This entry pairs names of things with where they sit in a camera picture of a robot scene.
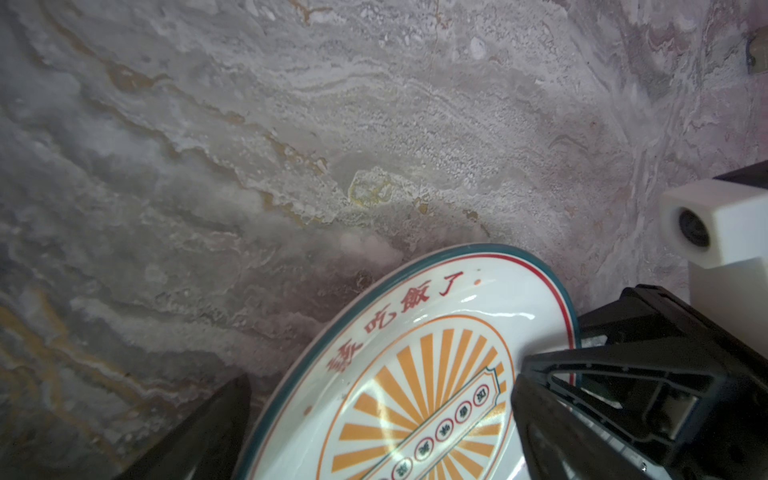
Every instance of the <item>chinese characters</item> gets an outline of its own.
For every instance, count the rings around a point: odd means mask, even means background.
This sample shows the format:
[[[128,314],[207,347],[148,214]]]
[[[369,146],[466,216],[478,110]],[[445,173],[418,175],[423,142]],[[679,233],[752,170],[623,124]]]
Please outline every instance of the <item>chinese characters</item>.
[[[438,442],[444,442],[448,439],[449,436],[451,436],[451,433],[453,432],[453,421],[451,419],[444,419],[442,422],[440,422],[439,425],[437,425],[437,430],[435,431],[435,438]]]
[[[444,280],[450,280],[450,281],[448,282],[448,288],[445,289],[445,292],[440,292],[440,296],[448,295],[448,292],[451,291],[451,287],[453,286],[453,282],[457,278],[459,278],[461,275],[464,275],[464,272],[458,272],[458,273],[454,273],[453,275],[444,276],[443,277]]]
[[[483,403],[485,403],[485,400],[488,398],[488,386],[483,385],[480,386],[477,391],[475,392],[475,405],[480,406]]]
[[[411,287],[408,289],[406,297],[400,301],[400,303],[402,303],[403,313],[407,312],[408,309],[419,305],[421,302],[426,302],[429,300],[429,297],[426,296],[427,289],[429,288],[429,282],[431,282],[431,280],[425,281],[416,288]]]
[[[352,339],[349,339],[339,347],[339,352],[328,362],[328,370],[338,373],[343,373],[346,367],[352,364],[352,358],[355,356],[355,352],[362,348],[362,343],[352,343]]]
[[[376,312],[376,315],[373,317],[373,320],[368,322],[366,325],[366,333],[371,333],[373,330],[375,330],[377,327],[379,330],[383,329],[385,326],[389,325],[397,316],[397,313],[395,312],[389,312],[387,313],[387,309],[389,308],[389,303],[387,303],[387,306]]]
[[[455,419],[458,423],[464,423],[464,421],[469,418],[469,414],[472,412],[472,404],[468,401],[462,402],[461,405],[458,406],[456,409],[456,415]]]
[[[411,468],[413,468],[413,462],[411,462],[410,458],[400,460],[400,462],[395,465],[395,468],[392,469],[392,478],[394,480],[401,480],[407,477],[408,474],[411,473]]]
[[[422,441],[419,442],[418,445],[416,445],[414,458],[416,459],[417,462],[424,462],[432,453],[432,450],[434,448],[435,448],[435,441],[432,440],[430,437],[426,437],[422,439]]]

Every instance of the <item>gold speck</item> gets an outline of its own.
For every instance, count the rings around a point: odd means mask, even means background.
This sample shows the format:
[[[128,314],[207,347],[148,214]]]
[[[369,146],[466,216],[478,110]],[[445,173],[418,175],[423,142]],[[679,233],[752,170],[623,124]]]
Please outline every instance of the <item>gold speck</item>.
[[[318,7],[318,8],[307,8],[304,5],[301,5],[299,3],[299,0],[288,0],[288,3],[293,5],[293,7],[301,13],[301,15],[304,17],[304,25],[310,24],[310,15],[314,12],[330,12],[333,10],[330,7]]]
[[[310,163],[310,166],[318,177],[328,171],[328,161],[323,157],[318,158],[316,162]]]
[[[51,26],[58,32],[59,35],[69,41],[69,45],[73,50],[98,60],[104,66],[110,81],[114,84],[115,87],[118,88],[118,90],[130,93],[142,88],[151,88],[160,80],[170,79],[170,77],[168,77],[166,74],[158,75],[155,78],[149,78],[144,74],[131,70],[125,65],[120,65],[118,63],[114,63],[113,61],[105,60],[99,57],[96,52],[91,50],[84,41],[82,41],[77,35],[74,34],[72,30],[63,26],[56,19],[56,17],[53,16],[43,0],[39,0],[38,4],[40,6],[43,19],[51,24]],[[78,10],[77,7],[75,7],[71,2],[64,2],[63,5],[78,17],[82,16],[82,12],[80,12],[80,10]]]
[[[226,121],[228,124],[237,125],[239,127],[253,127],[255,130],[260,130],[260,127],[258,125],[248,124],[243,115],[237,114],[233,111],[222,112],[221,110],[214,107],[213,105],[208,105],[205,102],[197,101],[195,97],[188,94],[186,91],[181,90],[176,85],[167,85],[165,86],[165,88],[168,91],[172,91],[175,94],[179,95],[184,100],[190,102],[192,105],[205,111],[206,113],[213,116],[214,118],[218,118],[219,120]]]
[[[371,208],[392,199],[395,185],[388,175],[375,180],[356,177],[349,186],[349,199],[361,207]]]
[[[448,30],[448,27],[453,22],[450,18],[443,17],[441,12],[435,12],[435,20],[437,21],[437,25],[440,25],[443,30]]]
[[[271,212],[275,209],[279,209],[280,211],[283,212],[283,214],[285,214],[287,217],[293,220],[293,222],[299,227],[304,228],[309,224],[308,222],[305,222],[302,219],[301,215],[293,211],[292,203],[276,205],[275,196],[272,195],[271,193],[265,192],[263,190],[259,190],[259,194],[261,195],[261,200],[264,202],[263,204],[264,211]],[[312,220],[310,220],[310,222],[322,223],[321,219],[319,219],[318,217],[314,217]]]

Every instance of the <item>gray marble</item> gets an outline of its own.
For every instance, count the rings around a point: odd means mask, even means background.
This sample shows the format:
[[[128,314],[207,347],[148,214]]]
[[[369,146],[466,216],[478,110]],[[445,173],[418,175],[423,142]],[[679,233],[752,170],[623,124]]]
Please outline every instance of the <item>gray marble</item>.
[[[0,477],[108,478],[347,302],[509,243],[685,295],[669,187],[768,156],[761,0],[0,2]]]

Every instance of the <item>ceramic plate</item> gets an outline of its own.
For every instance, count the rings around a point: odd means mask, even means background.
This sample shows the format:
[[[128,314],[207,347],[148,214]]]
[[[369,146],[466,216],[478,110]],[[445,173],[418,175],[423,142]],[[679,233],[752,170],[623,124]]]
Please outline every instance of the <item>ceramic plate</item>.
[[[472,244],[405,265],[350,303],[263,410],[235,478],[513,478],[509,401],[527,353],[578,345],[537,258]]]

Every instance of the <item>orange sunburst pattern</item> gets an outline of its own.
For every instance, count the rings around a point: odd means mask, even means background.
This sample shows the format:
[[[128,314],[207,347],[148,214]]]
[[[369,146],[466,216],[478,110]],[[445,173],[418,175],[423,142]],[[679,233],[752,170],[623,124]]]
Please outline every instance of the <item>orange sunburst pattern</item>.
[[[487,478],[509,423],[512,365],[478,323],[416,330],[375,362],[341,411],[322,478]]]

